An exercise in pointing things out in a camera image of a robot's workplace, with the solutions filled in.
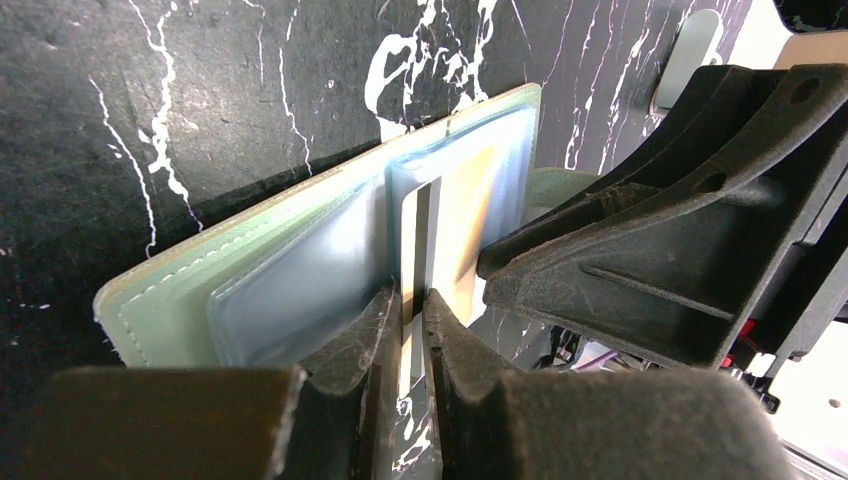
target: open wallet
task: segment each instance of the open wallet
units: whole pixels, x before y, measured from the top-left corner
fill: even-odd
[[[405,390],[421,373],[413,293],[456,279],[451,298],[470,318],[477,254],[522,224],[540,97],[518,87],[199,233],[106,284],[96,321],[131,367],[285,366],[393,285]]]

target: stitching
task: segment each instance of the stitching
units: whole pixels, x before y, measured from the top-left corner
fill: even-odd
[[[233,245],[235,245],[235,244],[237,244],[237,243],[239,243],[239,242],[241,242],[241,241],[245,240],[247,237],[250,237],[250,236],[255,235],[255,234],[256,234],[256,232],[257,232],[259,229],[261,229],[262,227],[264,227],[264,226],[268,225],[268,224],[269,224],[269,223],[271,223],[272,221],[273,221],[273,218],[272,218],[272,219],[268,219],[268,220],[266,220],[266,221],[264,221],[264,222],[260,223],[259,225],[255,226],[255,227],[254,227],[254,228],[252,228],[251,230],[248,230],[247,232],[245,232],[244,234],[242,234],[241,236],[239,236],[239,237],[235,237],[235,238],[233,238],[232,240],[230,240],[229,242],[225,242],[224,244],[222,244],[222,245],[221,245],[220,247],[218,247],[217,249],[215,249],[215,250],[210,250],[209,252],[207,252],[207,253],[206,253],[205,255],[203,255],[202,257],[198,257],[198,258],[194,259],[194,260],[193,260],[191,263],[189,263],[188,265],[182,266],[182,267],[180,267],[179,269],[177,269],[176,271],[171,272],[171,273],[169,273],[169,274],[165,275],[164,277],[162,277],[162,279],[161,279],[161,280],[159,280],[158,282],[154,283],[153,285],[150,285],[149,287],[145,288],[144,290],[142,290],[142,291],[141,291],[141,293],[139,293],[139,294],[137,294],[137,295],[133,296],[132,298],[130,298],[130,299],[129,299],[129,300],[127,300],[124,304],[122,304],[122,305],[121,305],[121,307],[118,309],[118,319],[119,319],[119,320],[121,320],[121,322],[124,324],[124,327],[127,329],[127,334],[129,335],[130,340],[132,340],[133,345],[135,345],[135,348],[136,348],[136,350],[138,351],[139,355],[141,355],[141,360],[142,360],[142,362],[144,363],[144,366],[145,366],[145,367],[149,367],[149,366],[150,366],[150,361],[148,360],[147,355],[144,353],[144,350],[141,348],[141,344],[138,342],[138,337],[136,337],[135,332],[133,332],[133,331],[132,331],[132,328],[130,327],[129,322],[128,322],[128,321],[126,321],[126,320],[124,320],[124,309],[125,309],[125,308],[129,305],[129,304],[131,304],[131,303],[133,303],[133,302],[135,302],[135,301],[138,301],[138,300],[139,300],[139,299],[141,299],[143,296],[147,295],[148,293],[150,293],[151,291],[155,290],[156,288],[158,288],[158,287],[160,287],[160,286],[164,285],[165,283],[169,282],[170,280],[173,280],[174,278],[176,278],[178,275],[182,274],[183,272],[185,272],[185,271],[189,270],[189,269],[190,269],[190,268],[192,268],[192,267],[195,267],[195,266],[199,265],[200,263],[202,263],[202,262],[203,262],[204,260],[206,260],[207,258],[212,257],[212,256],[214,256],[214,255],[218,254],[220,251],[222,251],[222,250],[224,250],[224,249],[227,249],[227,248],[229,248],[229,247],[231,247],[231,246],[233,246]]]

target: wallet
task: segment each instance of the wallet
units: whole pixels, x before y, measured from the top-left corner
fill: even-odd
[[[522,224],[540,99],[518,87],[315,175],[113,279],[95,320],[128,366],[296,363],[401,277],[401,203],[467,152],[495,166],[474,247]]]

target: black marble table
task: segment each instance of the black marble table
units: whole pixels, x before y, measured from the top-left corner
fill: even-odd
[[[749,6],[3,1],[0,425],[47,375],[118,362],[91,311],[110,278],[381,140],[536,82],[537,165],[609,172],[658,124],[681,20],[719,10],[727,58]],[[486,318],[478,333],[520,353],[530,327]],[[401,422],[398,475],[428,442]]]

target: screw hole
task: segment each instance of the screw hole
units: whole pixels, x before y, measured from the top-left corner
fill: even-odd
[[[789,103],[801,103],[807,101],[808,98],[812,97],[816,90],[819,89],[819,84],[821,81],[817,77],[808,78],[798,84],[795,87],[795,91],[792,92],[792,98],[789,99]]]
[[[727,181],[727,175],[724,173],[714,173],[707,177],[704,181],[695,187],[695,193],[713,193],[721,190],[724,182]]]

